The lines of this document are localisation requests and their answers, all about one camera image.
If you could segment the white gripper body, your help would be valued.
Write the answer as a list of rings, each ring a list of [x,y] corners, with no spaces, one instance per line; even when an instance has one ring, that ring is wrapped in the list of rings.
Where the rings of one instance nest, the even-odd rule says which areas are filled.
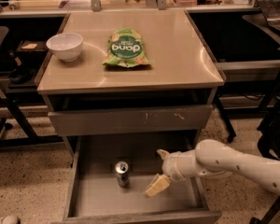
[[[200,165],[196,160],[194,150],[186,152],[173,152],[169,157],[162,161],[163,173],[174,182],[186,180],[199,173]]]

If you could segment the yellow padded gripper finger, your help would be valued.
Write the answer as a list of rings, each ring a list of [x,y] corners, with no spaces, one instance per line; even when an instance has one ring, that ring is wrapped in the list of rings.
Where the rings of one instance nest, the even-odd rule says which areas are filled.
[[[147,197],[153,197],[164,191],[170,186],[170,179],[166,175],[156,174],[151,183],[147,186],[145,194]]]
[[[165,161],[170,155],[170,153],[168,151],[163,150],[163,149],[158,149],[157,153],[159,154],[159,156],[161,157],[161,159],[163,161]]]

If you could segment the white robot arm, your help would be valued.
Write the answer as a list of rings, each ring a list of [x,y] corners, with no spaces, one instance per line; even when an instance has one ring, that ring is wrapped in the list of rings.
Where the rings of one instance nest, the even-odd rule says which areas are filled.
[[[280,161],[243,153],[212,139],[199,142],[193,150],[169,153],[158,149],[162,174],[156,174],[145,195],[153,197],[172,182],[191,177],[217,177],[236,173],[280,196]]]

